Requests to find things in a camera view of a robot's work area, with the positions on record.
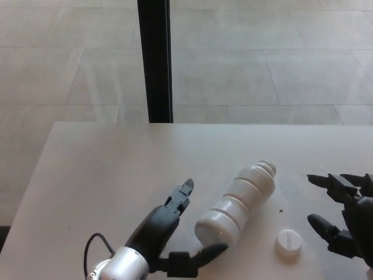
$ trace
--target bottle cap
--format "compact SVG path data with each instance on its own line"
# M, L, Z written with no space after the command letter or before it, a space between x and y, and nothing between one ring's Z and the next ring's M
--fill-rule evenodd
M299 255L302 247L302 237L291 229L279 232L276 239L277 252L282 257L291 258Z

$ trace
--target tabletop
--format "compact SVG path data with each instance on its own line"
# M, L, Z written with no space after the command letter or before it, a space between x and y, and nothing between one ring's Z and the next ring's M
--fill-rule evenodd
M199 271L200 279L365 279L363 260L328 252L307 215L346 228L342 205L307 182L307 174L372 172L373 127L58 122L0 254L1 279L83 279L89 236L123 245L142 219L187 178L191 203L163 252L202 246L193 228L244 166L267 159L276 190L249 222L239 244ZM294 229L299 259L284 263L275 237ZM89 265L108 257L96 241ZM164 273L151 276L165 278Z

